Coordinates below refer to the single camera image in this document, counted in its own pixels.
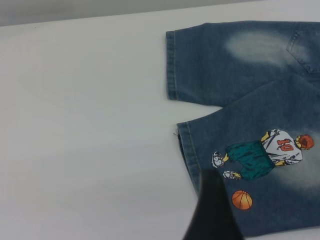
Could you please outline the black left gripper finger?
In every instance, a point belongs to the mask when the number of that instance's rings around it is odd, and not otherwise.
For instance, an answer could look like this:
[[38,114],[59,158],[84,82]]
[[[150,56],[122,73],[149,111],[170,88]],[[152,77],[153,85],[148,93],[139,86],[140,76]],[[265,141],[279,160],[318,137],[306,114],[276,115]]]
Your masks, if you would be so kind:
[[201,173],[200,193],[185,240],[243,240],[223,179],[217,170]]

